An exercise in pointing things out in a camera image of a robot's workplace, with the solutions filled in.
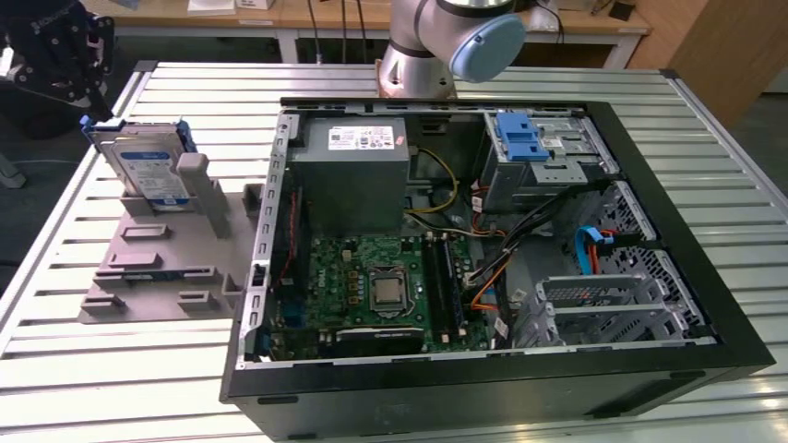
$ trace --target slotted metal tabletop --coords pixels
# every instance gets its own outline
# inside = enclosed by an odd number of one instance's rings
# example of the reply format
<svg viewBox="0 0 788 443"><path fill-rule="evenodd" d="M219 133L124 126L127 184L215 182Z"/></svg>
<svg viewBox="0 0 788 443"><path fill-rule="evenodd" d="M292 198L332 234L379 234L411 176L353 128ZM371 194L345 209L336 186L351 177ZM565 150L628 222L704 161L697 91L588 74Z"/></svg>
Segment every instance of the slotted metal tabletop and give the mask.
<svg viewBox="0 0 788 443"><path fill-rule="evenodd" d="M371 66L161 63L133 74L116 112L181 115L209 174L233 192L265 180L280 97L372 97L373 77ZM777 364L635 418L367 440L788 441L785 200L683 82L653 71L512 68L495 81L457 86L461 98L613 104ZM123 213L120 192L91 150L0 301L0 440L261 441L252 422L217 401L229 319L76 322Z"/></svg>

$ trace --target open computer tower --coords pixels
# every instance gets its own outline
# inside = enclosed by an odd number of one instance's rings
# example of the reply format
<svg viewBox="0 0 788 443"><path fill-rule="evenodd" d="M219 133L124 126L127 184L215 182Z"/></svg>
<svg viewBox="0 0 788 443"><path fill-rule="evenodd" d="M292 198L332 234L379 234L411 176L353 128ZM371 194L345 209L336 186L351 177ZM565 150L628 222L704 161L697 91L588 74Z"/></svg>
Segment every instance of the open computer tower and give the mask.
<svg viewBox="0 0 788 443"><path fill-rule="evenodd" d="M644 413L773 359L600 102L292 99L221 400L275 439Z"/></svg>

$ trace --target table leg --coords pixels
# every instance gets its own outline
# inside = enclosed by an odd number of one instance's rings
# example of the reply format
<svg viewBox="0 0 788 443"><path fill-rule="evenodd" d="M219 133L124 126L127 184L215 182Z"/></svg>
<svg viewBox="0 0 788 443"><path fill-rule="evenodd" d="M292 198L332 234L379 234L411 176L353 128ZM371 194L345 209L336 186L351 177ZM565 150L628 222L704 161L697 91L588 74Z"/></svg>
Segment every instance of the table leg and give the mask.
<svg viewBox="0 0 788 443"><path fill-rule="evenodd" d="M20 173L20 170L11 164L5 156L0 154L0 185L11 189L19 189L24 186L25 181L27 179L23 173Z"/></svg>
<svg viewBox="0 0 788 443"><path fill-rule="evenodd" d="M607 56L607 60L604 61L604 69L627 68L635 48L637 47L637 42L640 42L640 37L640 34L620 37L616 46L611 50L611 55Z"/></svg>
<svg viewBox="0 0 788 443"><path fill-rule="evenodd" d="M297 63L297 30L276 30L276 39L280 42L280 53L283 63Z"/></svg>

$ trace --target yellow wire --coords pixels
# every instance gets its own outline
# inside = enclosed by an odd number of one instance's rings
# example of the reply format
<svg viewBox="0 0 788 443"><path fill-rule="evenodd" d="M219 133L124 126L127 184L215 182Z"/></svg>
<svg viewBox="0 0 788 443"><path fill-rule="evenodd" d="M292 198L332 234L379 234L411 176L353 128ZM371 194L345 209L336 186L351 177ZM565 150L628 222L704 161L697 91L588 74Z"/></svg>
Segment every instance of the yellow wire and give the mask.
<svg viewBox="0 0 788 443"><path fill-rule="evenodd" d="M452 190L452 197L448 199L448 201L445 203L436 206L435 208L420 208L420 209L415 209L415 210L405 210L405 213L408 213L408 214L425 214L429 212L437 212L439 210L448 208L449 206L452 206L452 203L455 203L455 200L457 199L457 193L459 193L457 178L455 177L455 173L452 172L452 168L448 167L448 164L445 164L445 162L441 160L441 158L436 155L435 152L432 152L431 150L428 150L425 148L419 148L419 151L421 151L424 154L427 154L429 157L432 157L432 159L439 163L439 165L443 167L443 169L448 173L449 177L452 177L453 190Z"/></svg>

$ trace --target ram slot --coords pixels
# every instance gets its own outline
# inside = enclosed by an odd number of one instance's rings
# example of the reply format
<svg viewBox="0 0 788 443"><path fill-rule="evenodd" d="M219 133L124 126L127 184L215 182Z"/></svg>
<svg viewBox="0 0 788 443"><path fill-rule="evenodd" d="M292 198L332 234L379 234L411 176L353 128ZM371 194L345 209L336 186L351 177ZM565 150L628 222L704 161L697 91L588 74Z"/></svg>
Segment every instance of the ram slot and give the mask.
<svg viewBox="0 0 788 443"><path fill-rule="evenodd" d="M445 240L440 240L441 249L441 278L445 285L445 293L443 300L445 302L445 309L452 316L452 333L456 337L465 336L465 316L463 316L463 302L460 299L461 291L459 288L459 275L455 271L455 259L452 258L452 251Z"/></svg>
<svg viewBox="0 0 788 443"><path fill-rule="evenodd" d="M461 305L448 244L441 238L427 238L421 242L421 260L432 335L436 341L448 343L449 336L460 334L461 321L457 321L456 313L459 310L461 315Z"/></svg>

